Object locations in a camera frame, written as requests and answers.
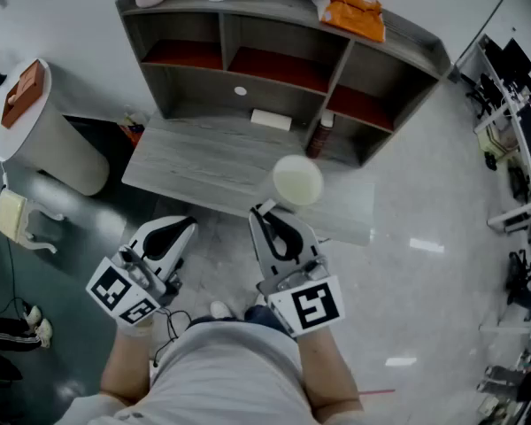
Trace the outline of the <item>dark brown bottle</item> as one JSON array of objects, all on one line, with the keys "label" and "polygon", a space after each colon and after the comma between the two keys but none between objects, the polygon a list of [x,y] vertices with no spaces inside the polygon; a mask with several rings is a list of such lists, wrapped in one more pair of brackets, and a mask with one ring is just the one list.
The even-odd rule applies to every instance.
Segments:
[{"label": "dark brown bottle", "polygon": [[305,154],[308,158],[317,158],[320,155],[325,142],[333,130],[334,123],[335,114],[330,111],[324,111],[306,147]]}]

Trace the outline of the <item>person's white shoe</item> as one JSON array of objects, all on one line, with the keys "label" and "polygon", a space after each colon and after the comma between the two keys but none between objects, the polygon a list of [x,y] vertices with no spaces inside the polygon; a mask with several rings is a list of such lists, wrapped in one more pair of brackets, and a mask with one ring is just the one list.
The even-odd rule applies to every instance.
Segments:
[{"label": "person's white shoe", "polygon": [[210,314],[215,320],[229,320],[233,319],[234,315],[228,306],[221,301],[213,301],[210,304]]}]

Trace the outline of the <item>person's left forearm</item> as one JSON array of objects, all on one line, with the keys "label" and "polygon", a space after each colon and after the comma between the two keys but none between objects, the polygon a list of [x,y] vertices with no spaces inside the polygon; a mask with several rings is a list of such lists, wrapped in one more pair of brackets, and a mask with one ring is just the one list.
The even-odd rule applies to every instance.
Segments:
[{"label": "person's left forearm", "polygon": [[117,327],[112,350],[105,365],[100,392],[127,406],[143,399],[150,389],[150,346],[153,320],[135,327]]}]

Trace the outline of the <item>grey wooden shelf desk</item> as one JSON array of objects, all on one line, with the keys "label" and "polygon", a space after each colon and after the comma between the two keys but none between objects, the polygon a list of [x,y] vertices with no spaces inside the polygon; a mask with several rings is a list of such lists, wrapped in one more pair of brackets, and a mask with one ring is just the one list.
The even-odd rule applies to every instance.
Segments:
[{"label": "grey wooden shelf desk", "polygon": [[[312,0],[116,0],[135,59],[167,119],[259,109],[288,116],[303,149],[324,111],[327,142],[350,143],[361,166],[419,109],[450,70],[443,42],[384,12],[385,42],[319,21]],[[234,88],[246,88],[238,96]]]}]

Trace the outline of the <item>black office chair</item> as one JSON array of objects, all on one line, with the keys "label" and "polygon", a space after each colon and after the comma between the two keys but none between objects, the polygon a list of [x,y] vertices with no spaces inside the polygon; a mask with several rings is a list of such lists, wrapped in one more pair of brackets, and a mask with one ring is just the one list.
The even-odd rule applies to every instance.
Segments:
[{"label": "black office chair", "polygon": [[505,292],[507,305],[531,308],[531,264],[527,263],[527,253],[523,249],[509,253]]},{"label": "black office chair", "polygon": [[479,120],[485,115],[491,116],[493,111],[500,109],[504,103],[504,97],[499,87],[489,76],[482,73],[478,82],[463,73],[460,77],[471,88],[470,91],[466,92],[466,97],[480,106],[480,111],[477,114]]}]

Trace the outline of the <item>black monitor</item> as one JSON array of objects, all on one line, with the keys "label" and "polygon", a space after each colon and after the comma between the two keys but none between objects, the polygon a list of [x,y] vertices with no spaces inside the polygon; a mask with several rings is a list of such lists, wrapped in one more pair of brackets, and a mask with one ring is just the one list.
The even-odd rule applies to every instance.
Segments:
[{"label": "black monitor", "polygon": [[507,81],[516,81],[531,73],[531,61],[514,38],[502,50],[502,66],[503,78]]}]

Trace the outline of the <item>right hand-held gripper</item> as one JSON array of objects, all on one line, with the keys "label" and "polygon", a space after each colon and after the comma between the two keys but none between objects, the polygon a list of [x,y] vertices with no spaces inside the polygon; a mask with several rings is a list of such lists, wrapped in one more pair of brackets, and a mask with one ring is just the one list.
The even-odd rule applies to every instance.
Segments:
[{"label": "right hand-held gripper", "polygon": [[318,257],[313,229],[279,207],[266,216],[252,207],[249,224],[258,263],[267,278],[257,285],[258,291],[289,335],[302,336],[343,320],[340,283],[328,272],[327,259]]}]

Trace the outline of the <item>brown tissue box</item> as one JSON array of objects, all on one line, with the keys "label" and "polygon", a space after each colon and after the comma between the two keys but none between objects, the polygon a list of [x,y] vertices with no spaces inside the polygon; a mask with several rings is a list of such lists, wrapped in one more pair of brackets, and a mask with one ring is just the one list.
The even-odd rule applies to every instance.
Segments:
[{"label": "brown tissue box", "polygon": [[20,76],[4,101],[1,125],[11,128],[17,119],[35,103],[43,93],[45,69],[35,60]]}]

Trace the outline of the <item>orange plastic package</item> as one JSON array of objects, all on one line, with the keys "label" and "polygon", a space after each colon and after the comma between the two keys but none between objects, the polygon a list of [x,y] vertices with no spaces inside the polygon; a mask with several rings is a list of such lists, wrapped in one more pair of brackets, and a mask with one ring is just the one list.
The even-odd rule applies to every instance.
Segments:
[{"label": "orange plastic package", "polygon": [[384,43],[386,28],[378,0],[312,0],[319,21],[373,42]]}]

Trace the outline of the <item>cream chair with curved legs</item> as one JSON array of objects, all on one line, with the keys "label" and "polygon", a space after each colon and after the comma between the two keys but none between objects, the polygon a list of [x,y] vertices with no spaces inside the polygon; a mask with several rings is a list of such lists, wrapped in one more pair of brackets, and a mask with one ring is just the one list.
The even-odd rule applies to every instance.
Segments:
[{"label": "cream chair with curved legs", "polygon": [[10,189],[2,189],[0,193],[0,232],[14,243],[30,250],[47,250],[56,254],[58,249],[51,243],[38,243],[28,231],[29,216],[39,212],[49,219],[63,221],[65,216],[54,213],[44,205],[27,199]]}]

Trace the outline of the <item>person's grey shirt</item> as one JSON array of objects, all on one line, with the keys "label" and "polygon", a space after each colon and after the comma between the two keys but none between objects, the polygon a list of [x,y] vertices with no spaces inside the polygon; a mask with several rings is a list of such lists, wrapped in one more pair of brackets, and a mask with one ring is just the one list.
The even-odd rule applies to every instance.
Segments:
[{"label": "person's grey shirt", "polygon": [[55,425],[370,425],[364,411],[318,422],[304,391],[296,339],[243,322],[187,329],[150,389],[127,406],[102,394],[73,400]]}]

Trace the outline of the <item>person's blue jeans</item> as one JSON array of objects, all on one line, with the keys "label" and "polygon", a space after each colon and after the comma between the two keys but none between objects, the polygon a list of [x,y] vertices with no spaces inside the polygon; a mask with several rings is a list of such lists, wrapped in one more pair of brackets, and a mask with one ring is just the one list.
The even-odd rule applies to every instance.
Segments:
[{"label": "person's blue jeans", "polygon": [[289,332],[282,326],[281,322],[278,320],[275,314],[265,305],[251,306],[244,312],[242,319],[238,319],[234,316],[216,318],[212,315],[205,315],[192,320],[189,323],[188,328],[192,328],[197,324],[209,322],[243,322],[248,324],[255,324],[277,330],[283,335],[289,336]]}]

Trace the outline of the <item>grey wooden table top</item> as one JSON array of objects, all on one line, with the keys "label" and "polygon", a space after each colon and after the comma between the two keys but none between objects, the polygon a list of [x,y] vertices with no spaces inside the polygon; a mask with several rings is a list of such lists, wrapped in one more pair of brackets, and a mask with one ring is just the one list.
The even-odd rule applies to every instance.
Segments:
[{"label": "grey wooden table top", "polygon": [[[276,162],[303,152],[304,131],[284,132],[246,117],[200,116],[164,120],[154,115],[127,164],[126,185],[233,214],[272,196]],[[298,211],[318,236],[367,246],[373,234],[375,185],[353,158],[350,143],[333,140],[315,160],[324,188]]]}]

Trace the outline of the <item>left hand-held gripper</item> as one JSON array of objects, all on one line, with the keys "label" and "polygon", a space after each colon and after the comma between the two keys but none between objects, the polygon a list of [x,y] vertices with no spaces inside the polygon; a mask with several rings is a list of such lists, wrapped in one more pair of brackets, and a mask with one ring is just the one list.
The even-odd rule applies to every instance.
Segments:
[{"label": "left hand-held gripper", "polygon": [[103,258],[86,291],[121,327],[133,327],[170,305],[182,282],[174,272],[196,239],[190,216],[166,216],[141,225],[129,246]]}]

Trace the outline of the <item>orange and purple small package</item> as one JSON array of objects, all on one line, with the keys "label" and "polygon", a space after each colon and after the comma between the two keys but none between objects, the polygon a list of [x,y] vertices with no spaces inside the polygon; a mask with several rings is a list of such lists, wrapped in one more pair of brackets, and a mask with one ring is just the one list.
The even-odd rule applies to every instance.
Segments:
[{"label": "orange and purple small package", "polygon": [[125,134],[134,148],[140,142],[147,125],[148,120],[142,112],[126,112],[118,122],[119,129]]}]

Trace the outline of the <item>person's right forearm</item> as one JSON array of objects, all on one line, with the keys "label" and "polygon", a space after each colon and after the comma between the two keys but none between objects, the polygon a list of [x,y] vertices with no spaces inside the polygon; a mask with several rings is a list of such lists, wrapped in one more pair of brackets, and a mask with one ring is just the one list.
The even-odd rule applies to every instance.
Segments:
[{"label": "person's right forearm", "polygon": [[341,413],[359,413],[358,386],[329,328],[296,338],[304,391],[320,423]]}]

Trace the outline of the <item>white cup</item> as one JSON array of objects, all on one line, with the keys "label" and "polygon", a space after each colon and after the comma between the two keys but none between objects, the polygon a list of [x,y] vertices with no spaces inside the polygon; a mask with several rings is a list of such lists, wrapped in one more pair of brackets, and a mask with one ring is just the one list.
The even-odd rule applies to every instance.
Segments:
[{"label": "white cup", "polygon": [[324,189],[322,172],[309,158],[288,155],[280,158],[258,186],[257,204],[273,204],[298,213],[315,204]]}]

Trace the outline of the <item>white round side table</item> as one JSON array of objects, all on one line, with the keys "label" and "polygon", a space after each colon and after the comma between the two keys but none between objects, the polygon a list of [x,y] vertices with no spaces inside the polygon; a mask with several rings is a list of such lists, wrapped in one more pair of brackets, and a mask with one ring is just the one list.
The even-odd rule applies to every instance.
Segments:
[{"label": "white round side table", "polygon": [[109,163],[52,103],[52,75],[44,59],[39,60],[44,69],[42,95],[12,127],[2,125],[9,92],[35,61],[29,58],[19,62],[0,86],[0,161],[16,159],[35,170],[43,170],[84,196],[93,196],[108,180]]}]

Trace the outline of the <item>small white box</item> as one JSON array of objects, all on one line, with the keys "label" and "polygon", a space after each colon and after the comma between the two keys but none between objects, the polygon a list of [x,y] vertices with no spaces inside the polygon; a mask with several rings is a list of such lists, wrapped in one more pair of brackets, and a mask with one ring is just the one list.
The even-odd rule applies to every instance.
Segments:
[{"label": "small white box", "polygon": [[277,113],[254,109],[252,111],[250,121],[254,124],[264,127],[289,131],[291,128],[292,119],[288,116]]}]

